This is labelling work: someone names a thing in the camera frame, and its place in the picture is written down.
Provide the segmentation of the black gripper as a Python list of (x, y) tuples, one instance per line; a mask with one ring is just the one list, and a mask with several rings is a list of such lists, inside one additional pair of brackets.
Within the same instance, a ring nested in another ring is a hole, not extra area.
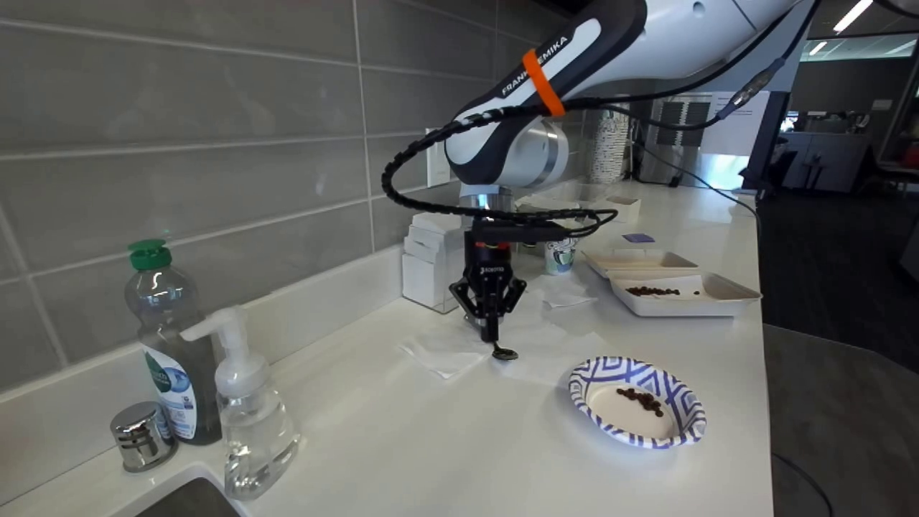
[(502, 240), (501, 226), (476, 217), (465, 230), (465, 267), (452, 283), (452, 296), (476, 329), (485, 325), (485, 341), (491, 328), (501, 333), (501, 318), (514, 310), (524, 290), (526, 280), (514, 276), (511, 247)]

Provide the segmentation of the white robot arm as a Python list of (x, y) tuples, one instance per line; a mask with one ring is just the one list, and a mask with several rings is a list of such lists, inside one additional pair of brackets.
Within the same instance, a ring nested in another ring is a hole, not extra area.
[(508, 190), (554, 181), (570, 141), (554, 117), (580, 108), (669, 96), (699, 89), (762, 45), (801, 0), (588, 0), (545, 43), (485, 95), (465, 102), (445, 137), (455, 178), (475, 197), (462, 208), (465, 267), (452, 283), (485, 345), (501, 341), (501, 318), (514, 310), (526, 280), (511, 267), (514, 240), (593, 234), (614, 208), (493, 206)]

